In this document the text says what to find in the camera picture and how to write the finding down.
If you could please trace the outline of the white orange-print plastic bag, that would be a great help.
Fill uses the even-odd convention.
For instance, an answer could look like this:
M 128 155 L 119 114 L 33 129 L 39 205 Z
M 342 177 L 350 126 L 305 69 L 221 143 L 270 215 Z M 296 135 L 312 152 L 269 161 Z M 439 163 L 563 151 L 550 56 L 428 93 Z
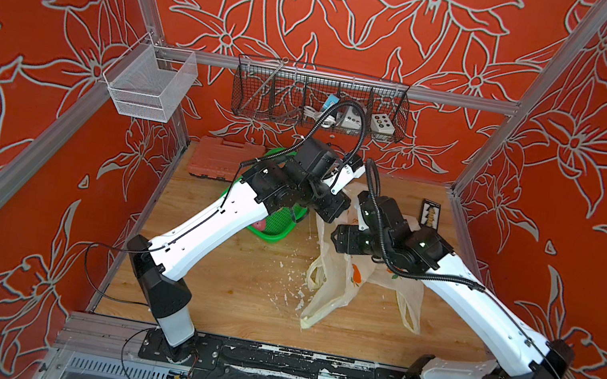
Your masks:
M 417 280 L 394 276 L 384 264 L 375 263 L 370 257 L 338 254 L 330 240 L 331 233 L 340 224 L 358 225 L 357 195 L 366 189 L 367 186 L 361 182 L 345 188 L 345 194 L 352 204 L 334 222 L 325 223 L 320 216 L 315 216 L 320 255 L 306 271 L 305 284 L 313 295 L 301 312 L 300 326 L 304 330 L 311 329 L 336 309 L 348 306 L 361 287 L 369 283 L 396 294 L 395 301 L 403 326 L 418 335 L 421 332 L 424 285 Z

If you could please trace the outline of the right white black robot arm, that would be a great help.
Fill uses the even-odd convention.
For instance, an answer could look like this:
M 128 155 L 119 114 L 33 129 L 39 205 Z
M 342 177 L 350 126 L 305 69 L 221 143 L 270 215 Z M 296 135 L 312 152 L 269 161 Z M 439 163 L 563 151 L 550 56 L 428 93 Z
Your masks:
M 564 379 L 575 357 L 569 344 L 547 339 L 513 314 L 435 229 L 412 230 L 394 199 L 380 195 L 376 167 L 372 160 L 357 159 L 327 180 L 331 192 L 338 193 L 353 179 L 367 179 L 358 195 L 358 223 L 332 232 L 334 248 L 379 261 L 399 279 L 426 284 L 491 352 L 484 363 L 420 356 L 404 379 Z

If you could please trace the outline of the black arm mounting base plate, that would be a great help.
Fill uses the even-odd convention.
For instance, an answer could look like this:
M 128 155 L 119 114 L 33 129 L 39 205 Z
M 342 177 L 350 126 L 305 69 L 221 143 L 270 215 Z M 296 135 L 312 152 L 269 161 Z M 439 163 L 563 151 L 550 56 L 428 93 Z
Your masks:
M 190 379 L 410 379 L 404 369 L 211 333 L 174 349 L 159 328 L 147 333 L 138 356 L 183 366 Z

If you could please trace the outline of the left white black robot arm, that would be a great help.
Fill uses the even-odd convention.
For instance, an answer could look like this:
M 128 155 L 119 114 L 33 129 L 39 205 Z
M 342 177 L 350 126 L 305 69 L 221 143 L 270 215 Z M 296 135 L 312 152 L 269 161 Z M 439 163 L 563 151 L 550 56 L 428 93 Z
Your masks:
M 276 154 L 242 162 L 219 199 L 176 228 L 127 244 L 131 266 L 164 341 L 186 349 L 196 336 L 184 277 L 223 242 L 282 210 L 303 207 L 332 222 L 350 204 L 344 187 L 363 174 L 357 148 L 343 157 L 308 133 Z

